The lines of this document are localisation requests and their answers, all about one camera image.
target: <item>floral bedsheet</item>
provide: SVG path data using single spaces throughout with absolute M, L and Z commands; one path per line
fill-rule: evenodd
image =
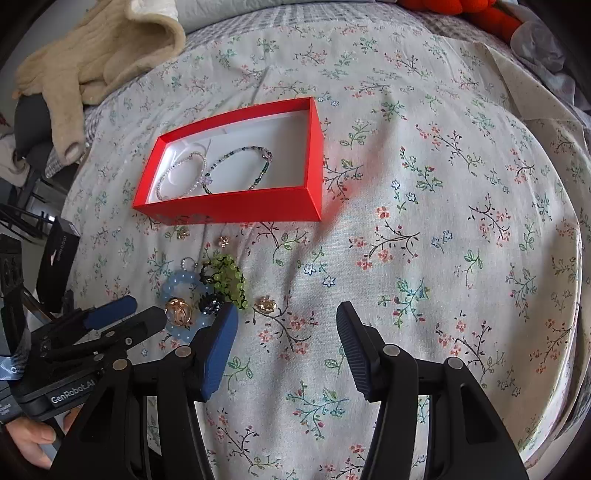
M 392 11 L 188 49 L 109 100 L 68 196 L 63 215 L 82 233 L 78 306 L 128 293 L 139 309 L 161 305 L 180 260 L 210 257 L 221 235 L 251 304 L 277 301 L 241 314 L 222 385 L 197 405 L 216 478 L 358 480 L 377 406 L 357 392 L 337 335 L 344 300 L 417 358 L 462 358 L 528 464 L 585 375 L 591 177 L 579 124 L 499 52 Z M 131 209 L 159 135 L 296 96 L 314 96 L 322 120 L 322 222 L 166 227 Z M 130 358 L 178 345 L 162 332 Z M 428 411 L 420 398 L 412 478 Z

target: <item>gold ring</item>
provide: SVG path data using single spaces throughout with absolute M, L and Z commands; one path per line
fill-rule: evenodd
M 193 307 L 183 299 L 176 297 L 170 299 L 166 302 L 164 313 L 168 321 L 178 327 L 189 328 L 194 323 L 191 320 Z

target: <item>blue gripper pad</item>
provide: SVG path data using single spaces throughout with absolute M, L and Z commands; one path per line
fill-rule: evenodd
M 238 331 L 238 309 L 232 303 L 225 303 L 210 327 L 204 345 L 209 354 L 203 362 L 201 394 L 207 401 L 219 388 L 232 344 Z
M 84 320 L 87 330 L 100 330 L 113 322 L 133 315 L 138 308 L 138 303 L 130 295 L 100 306 L 88 313 Z

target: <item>human hand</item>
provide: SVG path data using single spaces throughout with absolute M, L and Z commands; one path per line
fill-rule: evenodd
M 72 426 L 81 407 L 76 407 L 64 418 L 64 432 Z M 48 445 L 56 441 L 55 431 L 45 423 L 20 417 L 6 425 L 12 441 L 27 461 L 40 468 L 49 469 L 51 460 L 39 445 Z

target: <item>black box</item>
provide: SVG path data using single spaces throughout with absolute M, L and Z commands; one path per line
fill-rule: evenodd
M 37 277 L 39 302 L 52 313 L 61 312 L 61 300 L 66 292 L 79 242 L 80 234 L 76 227 L 63 218 L 56 218 L 49 232 Z

